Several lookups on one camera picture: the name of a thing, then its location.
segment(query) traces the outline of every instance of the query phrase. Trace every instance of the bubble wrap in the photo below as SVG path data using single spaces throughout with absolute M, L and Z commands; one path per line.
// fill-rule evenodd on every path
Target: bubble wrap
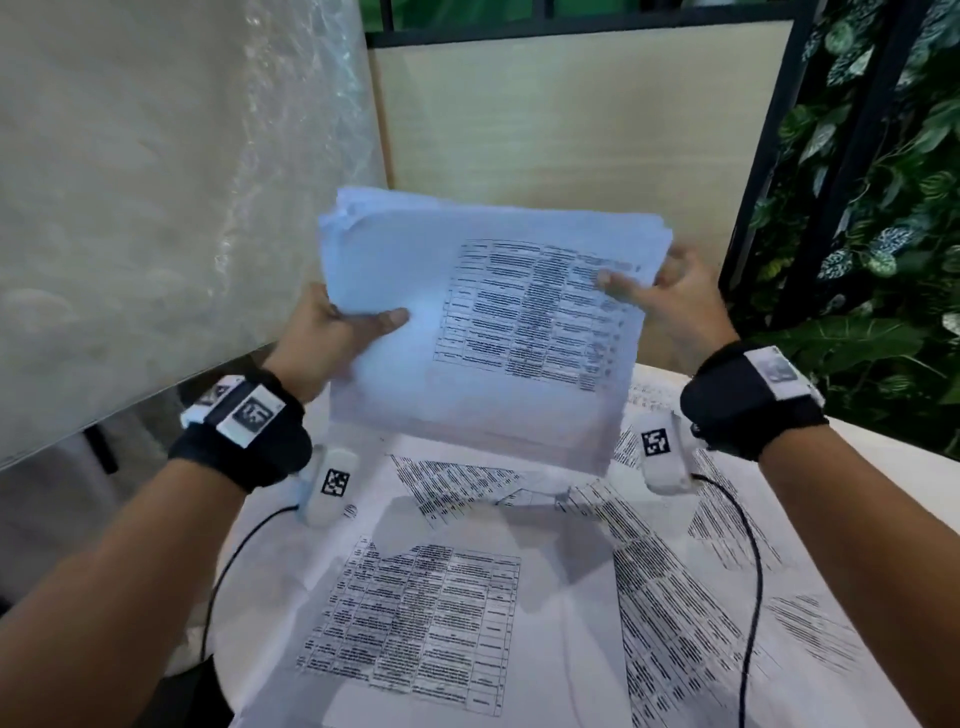
M 384 185 L 355 0 L 5 0 L 0 465 L 276 338 Z

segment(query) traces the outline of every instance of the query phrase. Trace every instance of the stack of paper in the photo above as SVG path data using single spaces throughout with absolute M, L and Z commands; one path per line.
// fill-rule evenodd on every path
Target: stack of paper
M 653 282 L 672 237 L 658 216 L 348 188 L 320 230 L 344 313 L 411 315 L 334 384 L 334 421 L 606 472 L 643 314 L 594 282 Z

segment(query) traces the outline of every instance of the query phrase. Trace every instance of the green plant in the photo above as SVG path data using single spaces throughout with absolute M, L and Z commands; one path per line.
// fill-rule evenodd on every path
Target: green plant
M 829 414 L 960 459 L 960 0 L 934 3 L 911 50 L 880 150 L 810 291 L 819 317 L 767 330 L 881 5 L 829 3 L 814 33 L 819 83 L 804 82 L 780 126 L 778 166 L 753 219 L 756 283 L 732 315 L 818 383 Z

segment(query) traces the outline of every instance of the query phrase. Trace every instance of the round table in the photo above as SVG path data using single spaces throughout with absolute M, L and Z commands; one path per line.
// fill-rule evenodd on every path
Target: round table
M 634 382 L 680 388 L 689 377 L 637 364 Z M 304 426 L 314 442 L 328 430 L 326 393 L 307 407 Z M 832 426 L 867 460 L 924 508 L 960 532 L 960 463 L 875 432 L 832 420 Z M 240 540 L 271 512 L 298 500 L 294 479 L 247 498 L 221 551 L 221 569 Z M 317 580 L 315 565 L 323 539 L 297 514 L 277 517 L 253 538 L 230 570 L 210 629 L 214 667 L 234 712 L 259 690 L 279 659 L 293 628 L 294 615 Z

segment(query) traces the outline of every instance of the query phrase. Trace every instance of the wooden panel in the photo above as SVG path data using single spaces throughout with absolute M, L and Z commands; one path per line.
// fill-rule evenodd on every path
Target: wooden panel
M 719 270 L 790 25 L 371 51 L 391 186 L 656 212 Z M 676 369 L 655 326 L 638 360 Z

